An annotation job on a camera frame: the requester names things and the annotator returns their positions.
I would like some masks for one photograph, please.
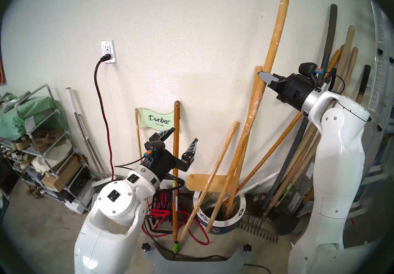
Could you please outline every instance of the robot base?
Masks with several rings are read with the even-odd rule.
[[[240,273],[244,263],[250,258],[251,246],[244,245],[238,248],[235,253],[225,261],[172,261],[165,259],[156,248],[152,248],[148,243],[144,243],[144,256],[153,267],[155,274],[188,274],[215,273],[229,274]]]

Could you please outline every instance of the green flag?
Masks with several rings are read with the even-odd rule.
[[[158,114],[150,109],[138,108],[141,116],[141,128],[152,128],[163,131],[174,126],[174,112],[168,114]]]

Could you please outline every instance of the sticker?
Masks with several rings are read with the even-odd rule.
[[[284,190],[283,194],[281,195],[281,197],[279,198],[279,201],[282,201],[283,198],[287,195],[289,189],[291,188],[291,186],[293,185],[293,182],[290,182],[289,185],[287,185],[286,189]]]
[[[296,207],[298,201],[300,200],[301,195],[298,193],[298,191],[295,193],[293,199],[291,200],[290,204],[289,204],[289,210],[292,213],[294,210],[294,207]]]
[[[159,114],[150,109],[138,108],[141,117],[141,128],[152,128],[163,131],[174,126],[174,112]]]

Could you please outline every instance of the white wall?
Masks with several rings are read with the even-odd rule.
[[[93,70],[100,41],[114,40],[118,64],[102,65],[98,83],[111,130],[113,163],[137,159],[134,108],[161,113],[180,100],[180,152],[197,137],[192,173],[210,173],[234,120],[245,122],[256,65],[263,65],[280,0],[13,0],[1,31],[7,85],[18,95],[48,83],[67,111],[87,154],[65,88],[77,90],[82,114],[109,171],[109,154]],[[273,73],[288,76],[302,62],[320,64],[330,4],[338,5],[334,49],[349,25],[359,48],[349,91],[362,66],[373,65],[375,38],[369,0],[290,0]],[[265,90],[252,129],[242,178],[261,160],[296,115]],[[145,142],[153,130],[143,130]],[[226,174],[240,136],[219,174]],[[280,169],[295,130],[258,173]],[[166,143],[172,150],[172,139]]]

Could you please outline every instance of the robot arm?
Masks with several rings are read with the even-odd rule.
[[[348,97],[317,87],[316,68],[313,63],[303,63],[299,74],[287,78],[258,73],[279,100],[302,111],[321,135],[313,173],[313,211],[305,233],[291,250],[289,274],[313,272],[316,261],[329,252],[343,252],[343,227],[364,166],[361,137],[369,113]],[[333,99],[337,103],[327,110]]]
[[[175,128],[155,133],[145,143],[145,159],[127,178],[107,184],[98,194],[74,247],[75,273],[123,274],[146,216],[143,201],[152,196],[171,169],[187,171],[194,160],[197,139],[182,159],[165,148]],[[182,179],[177,188],[184,185]]]

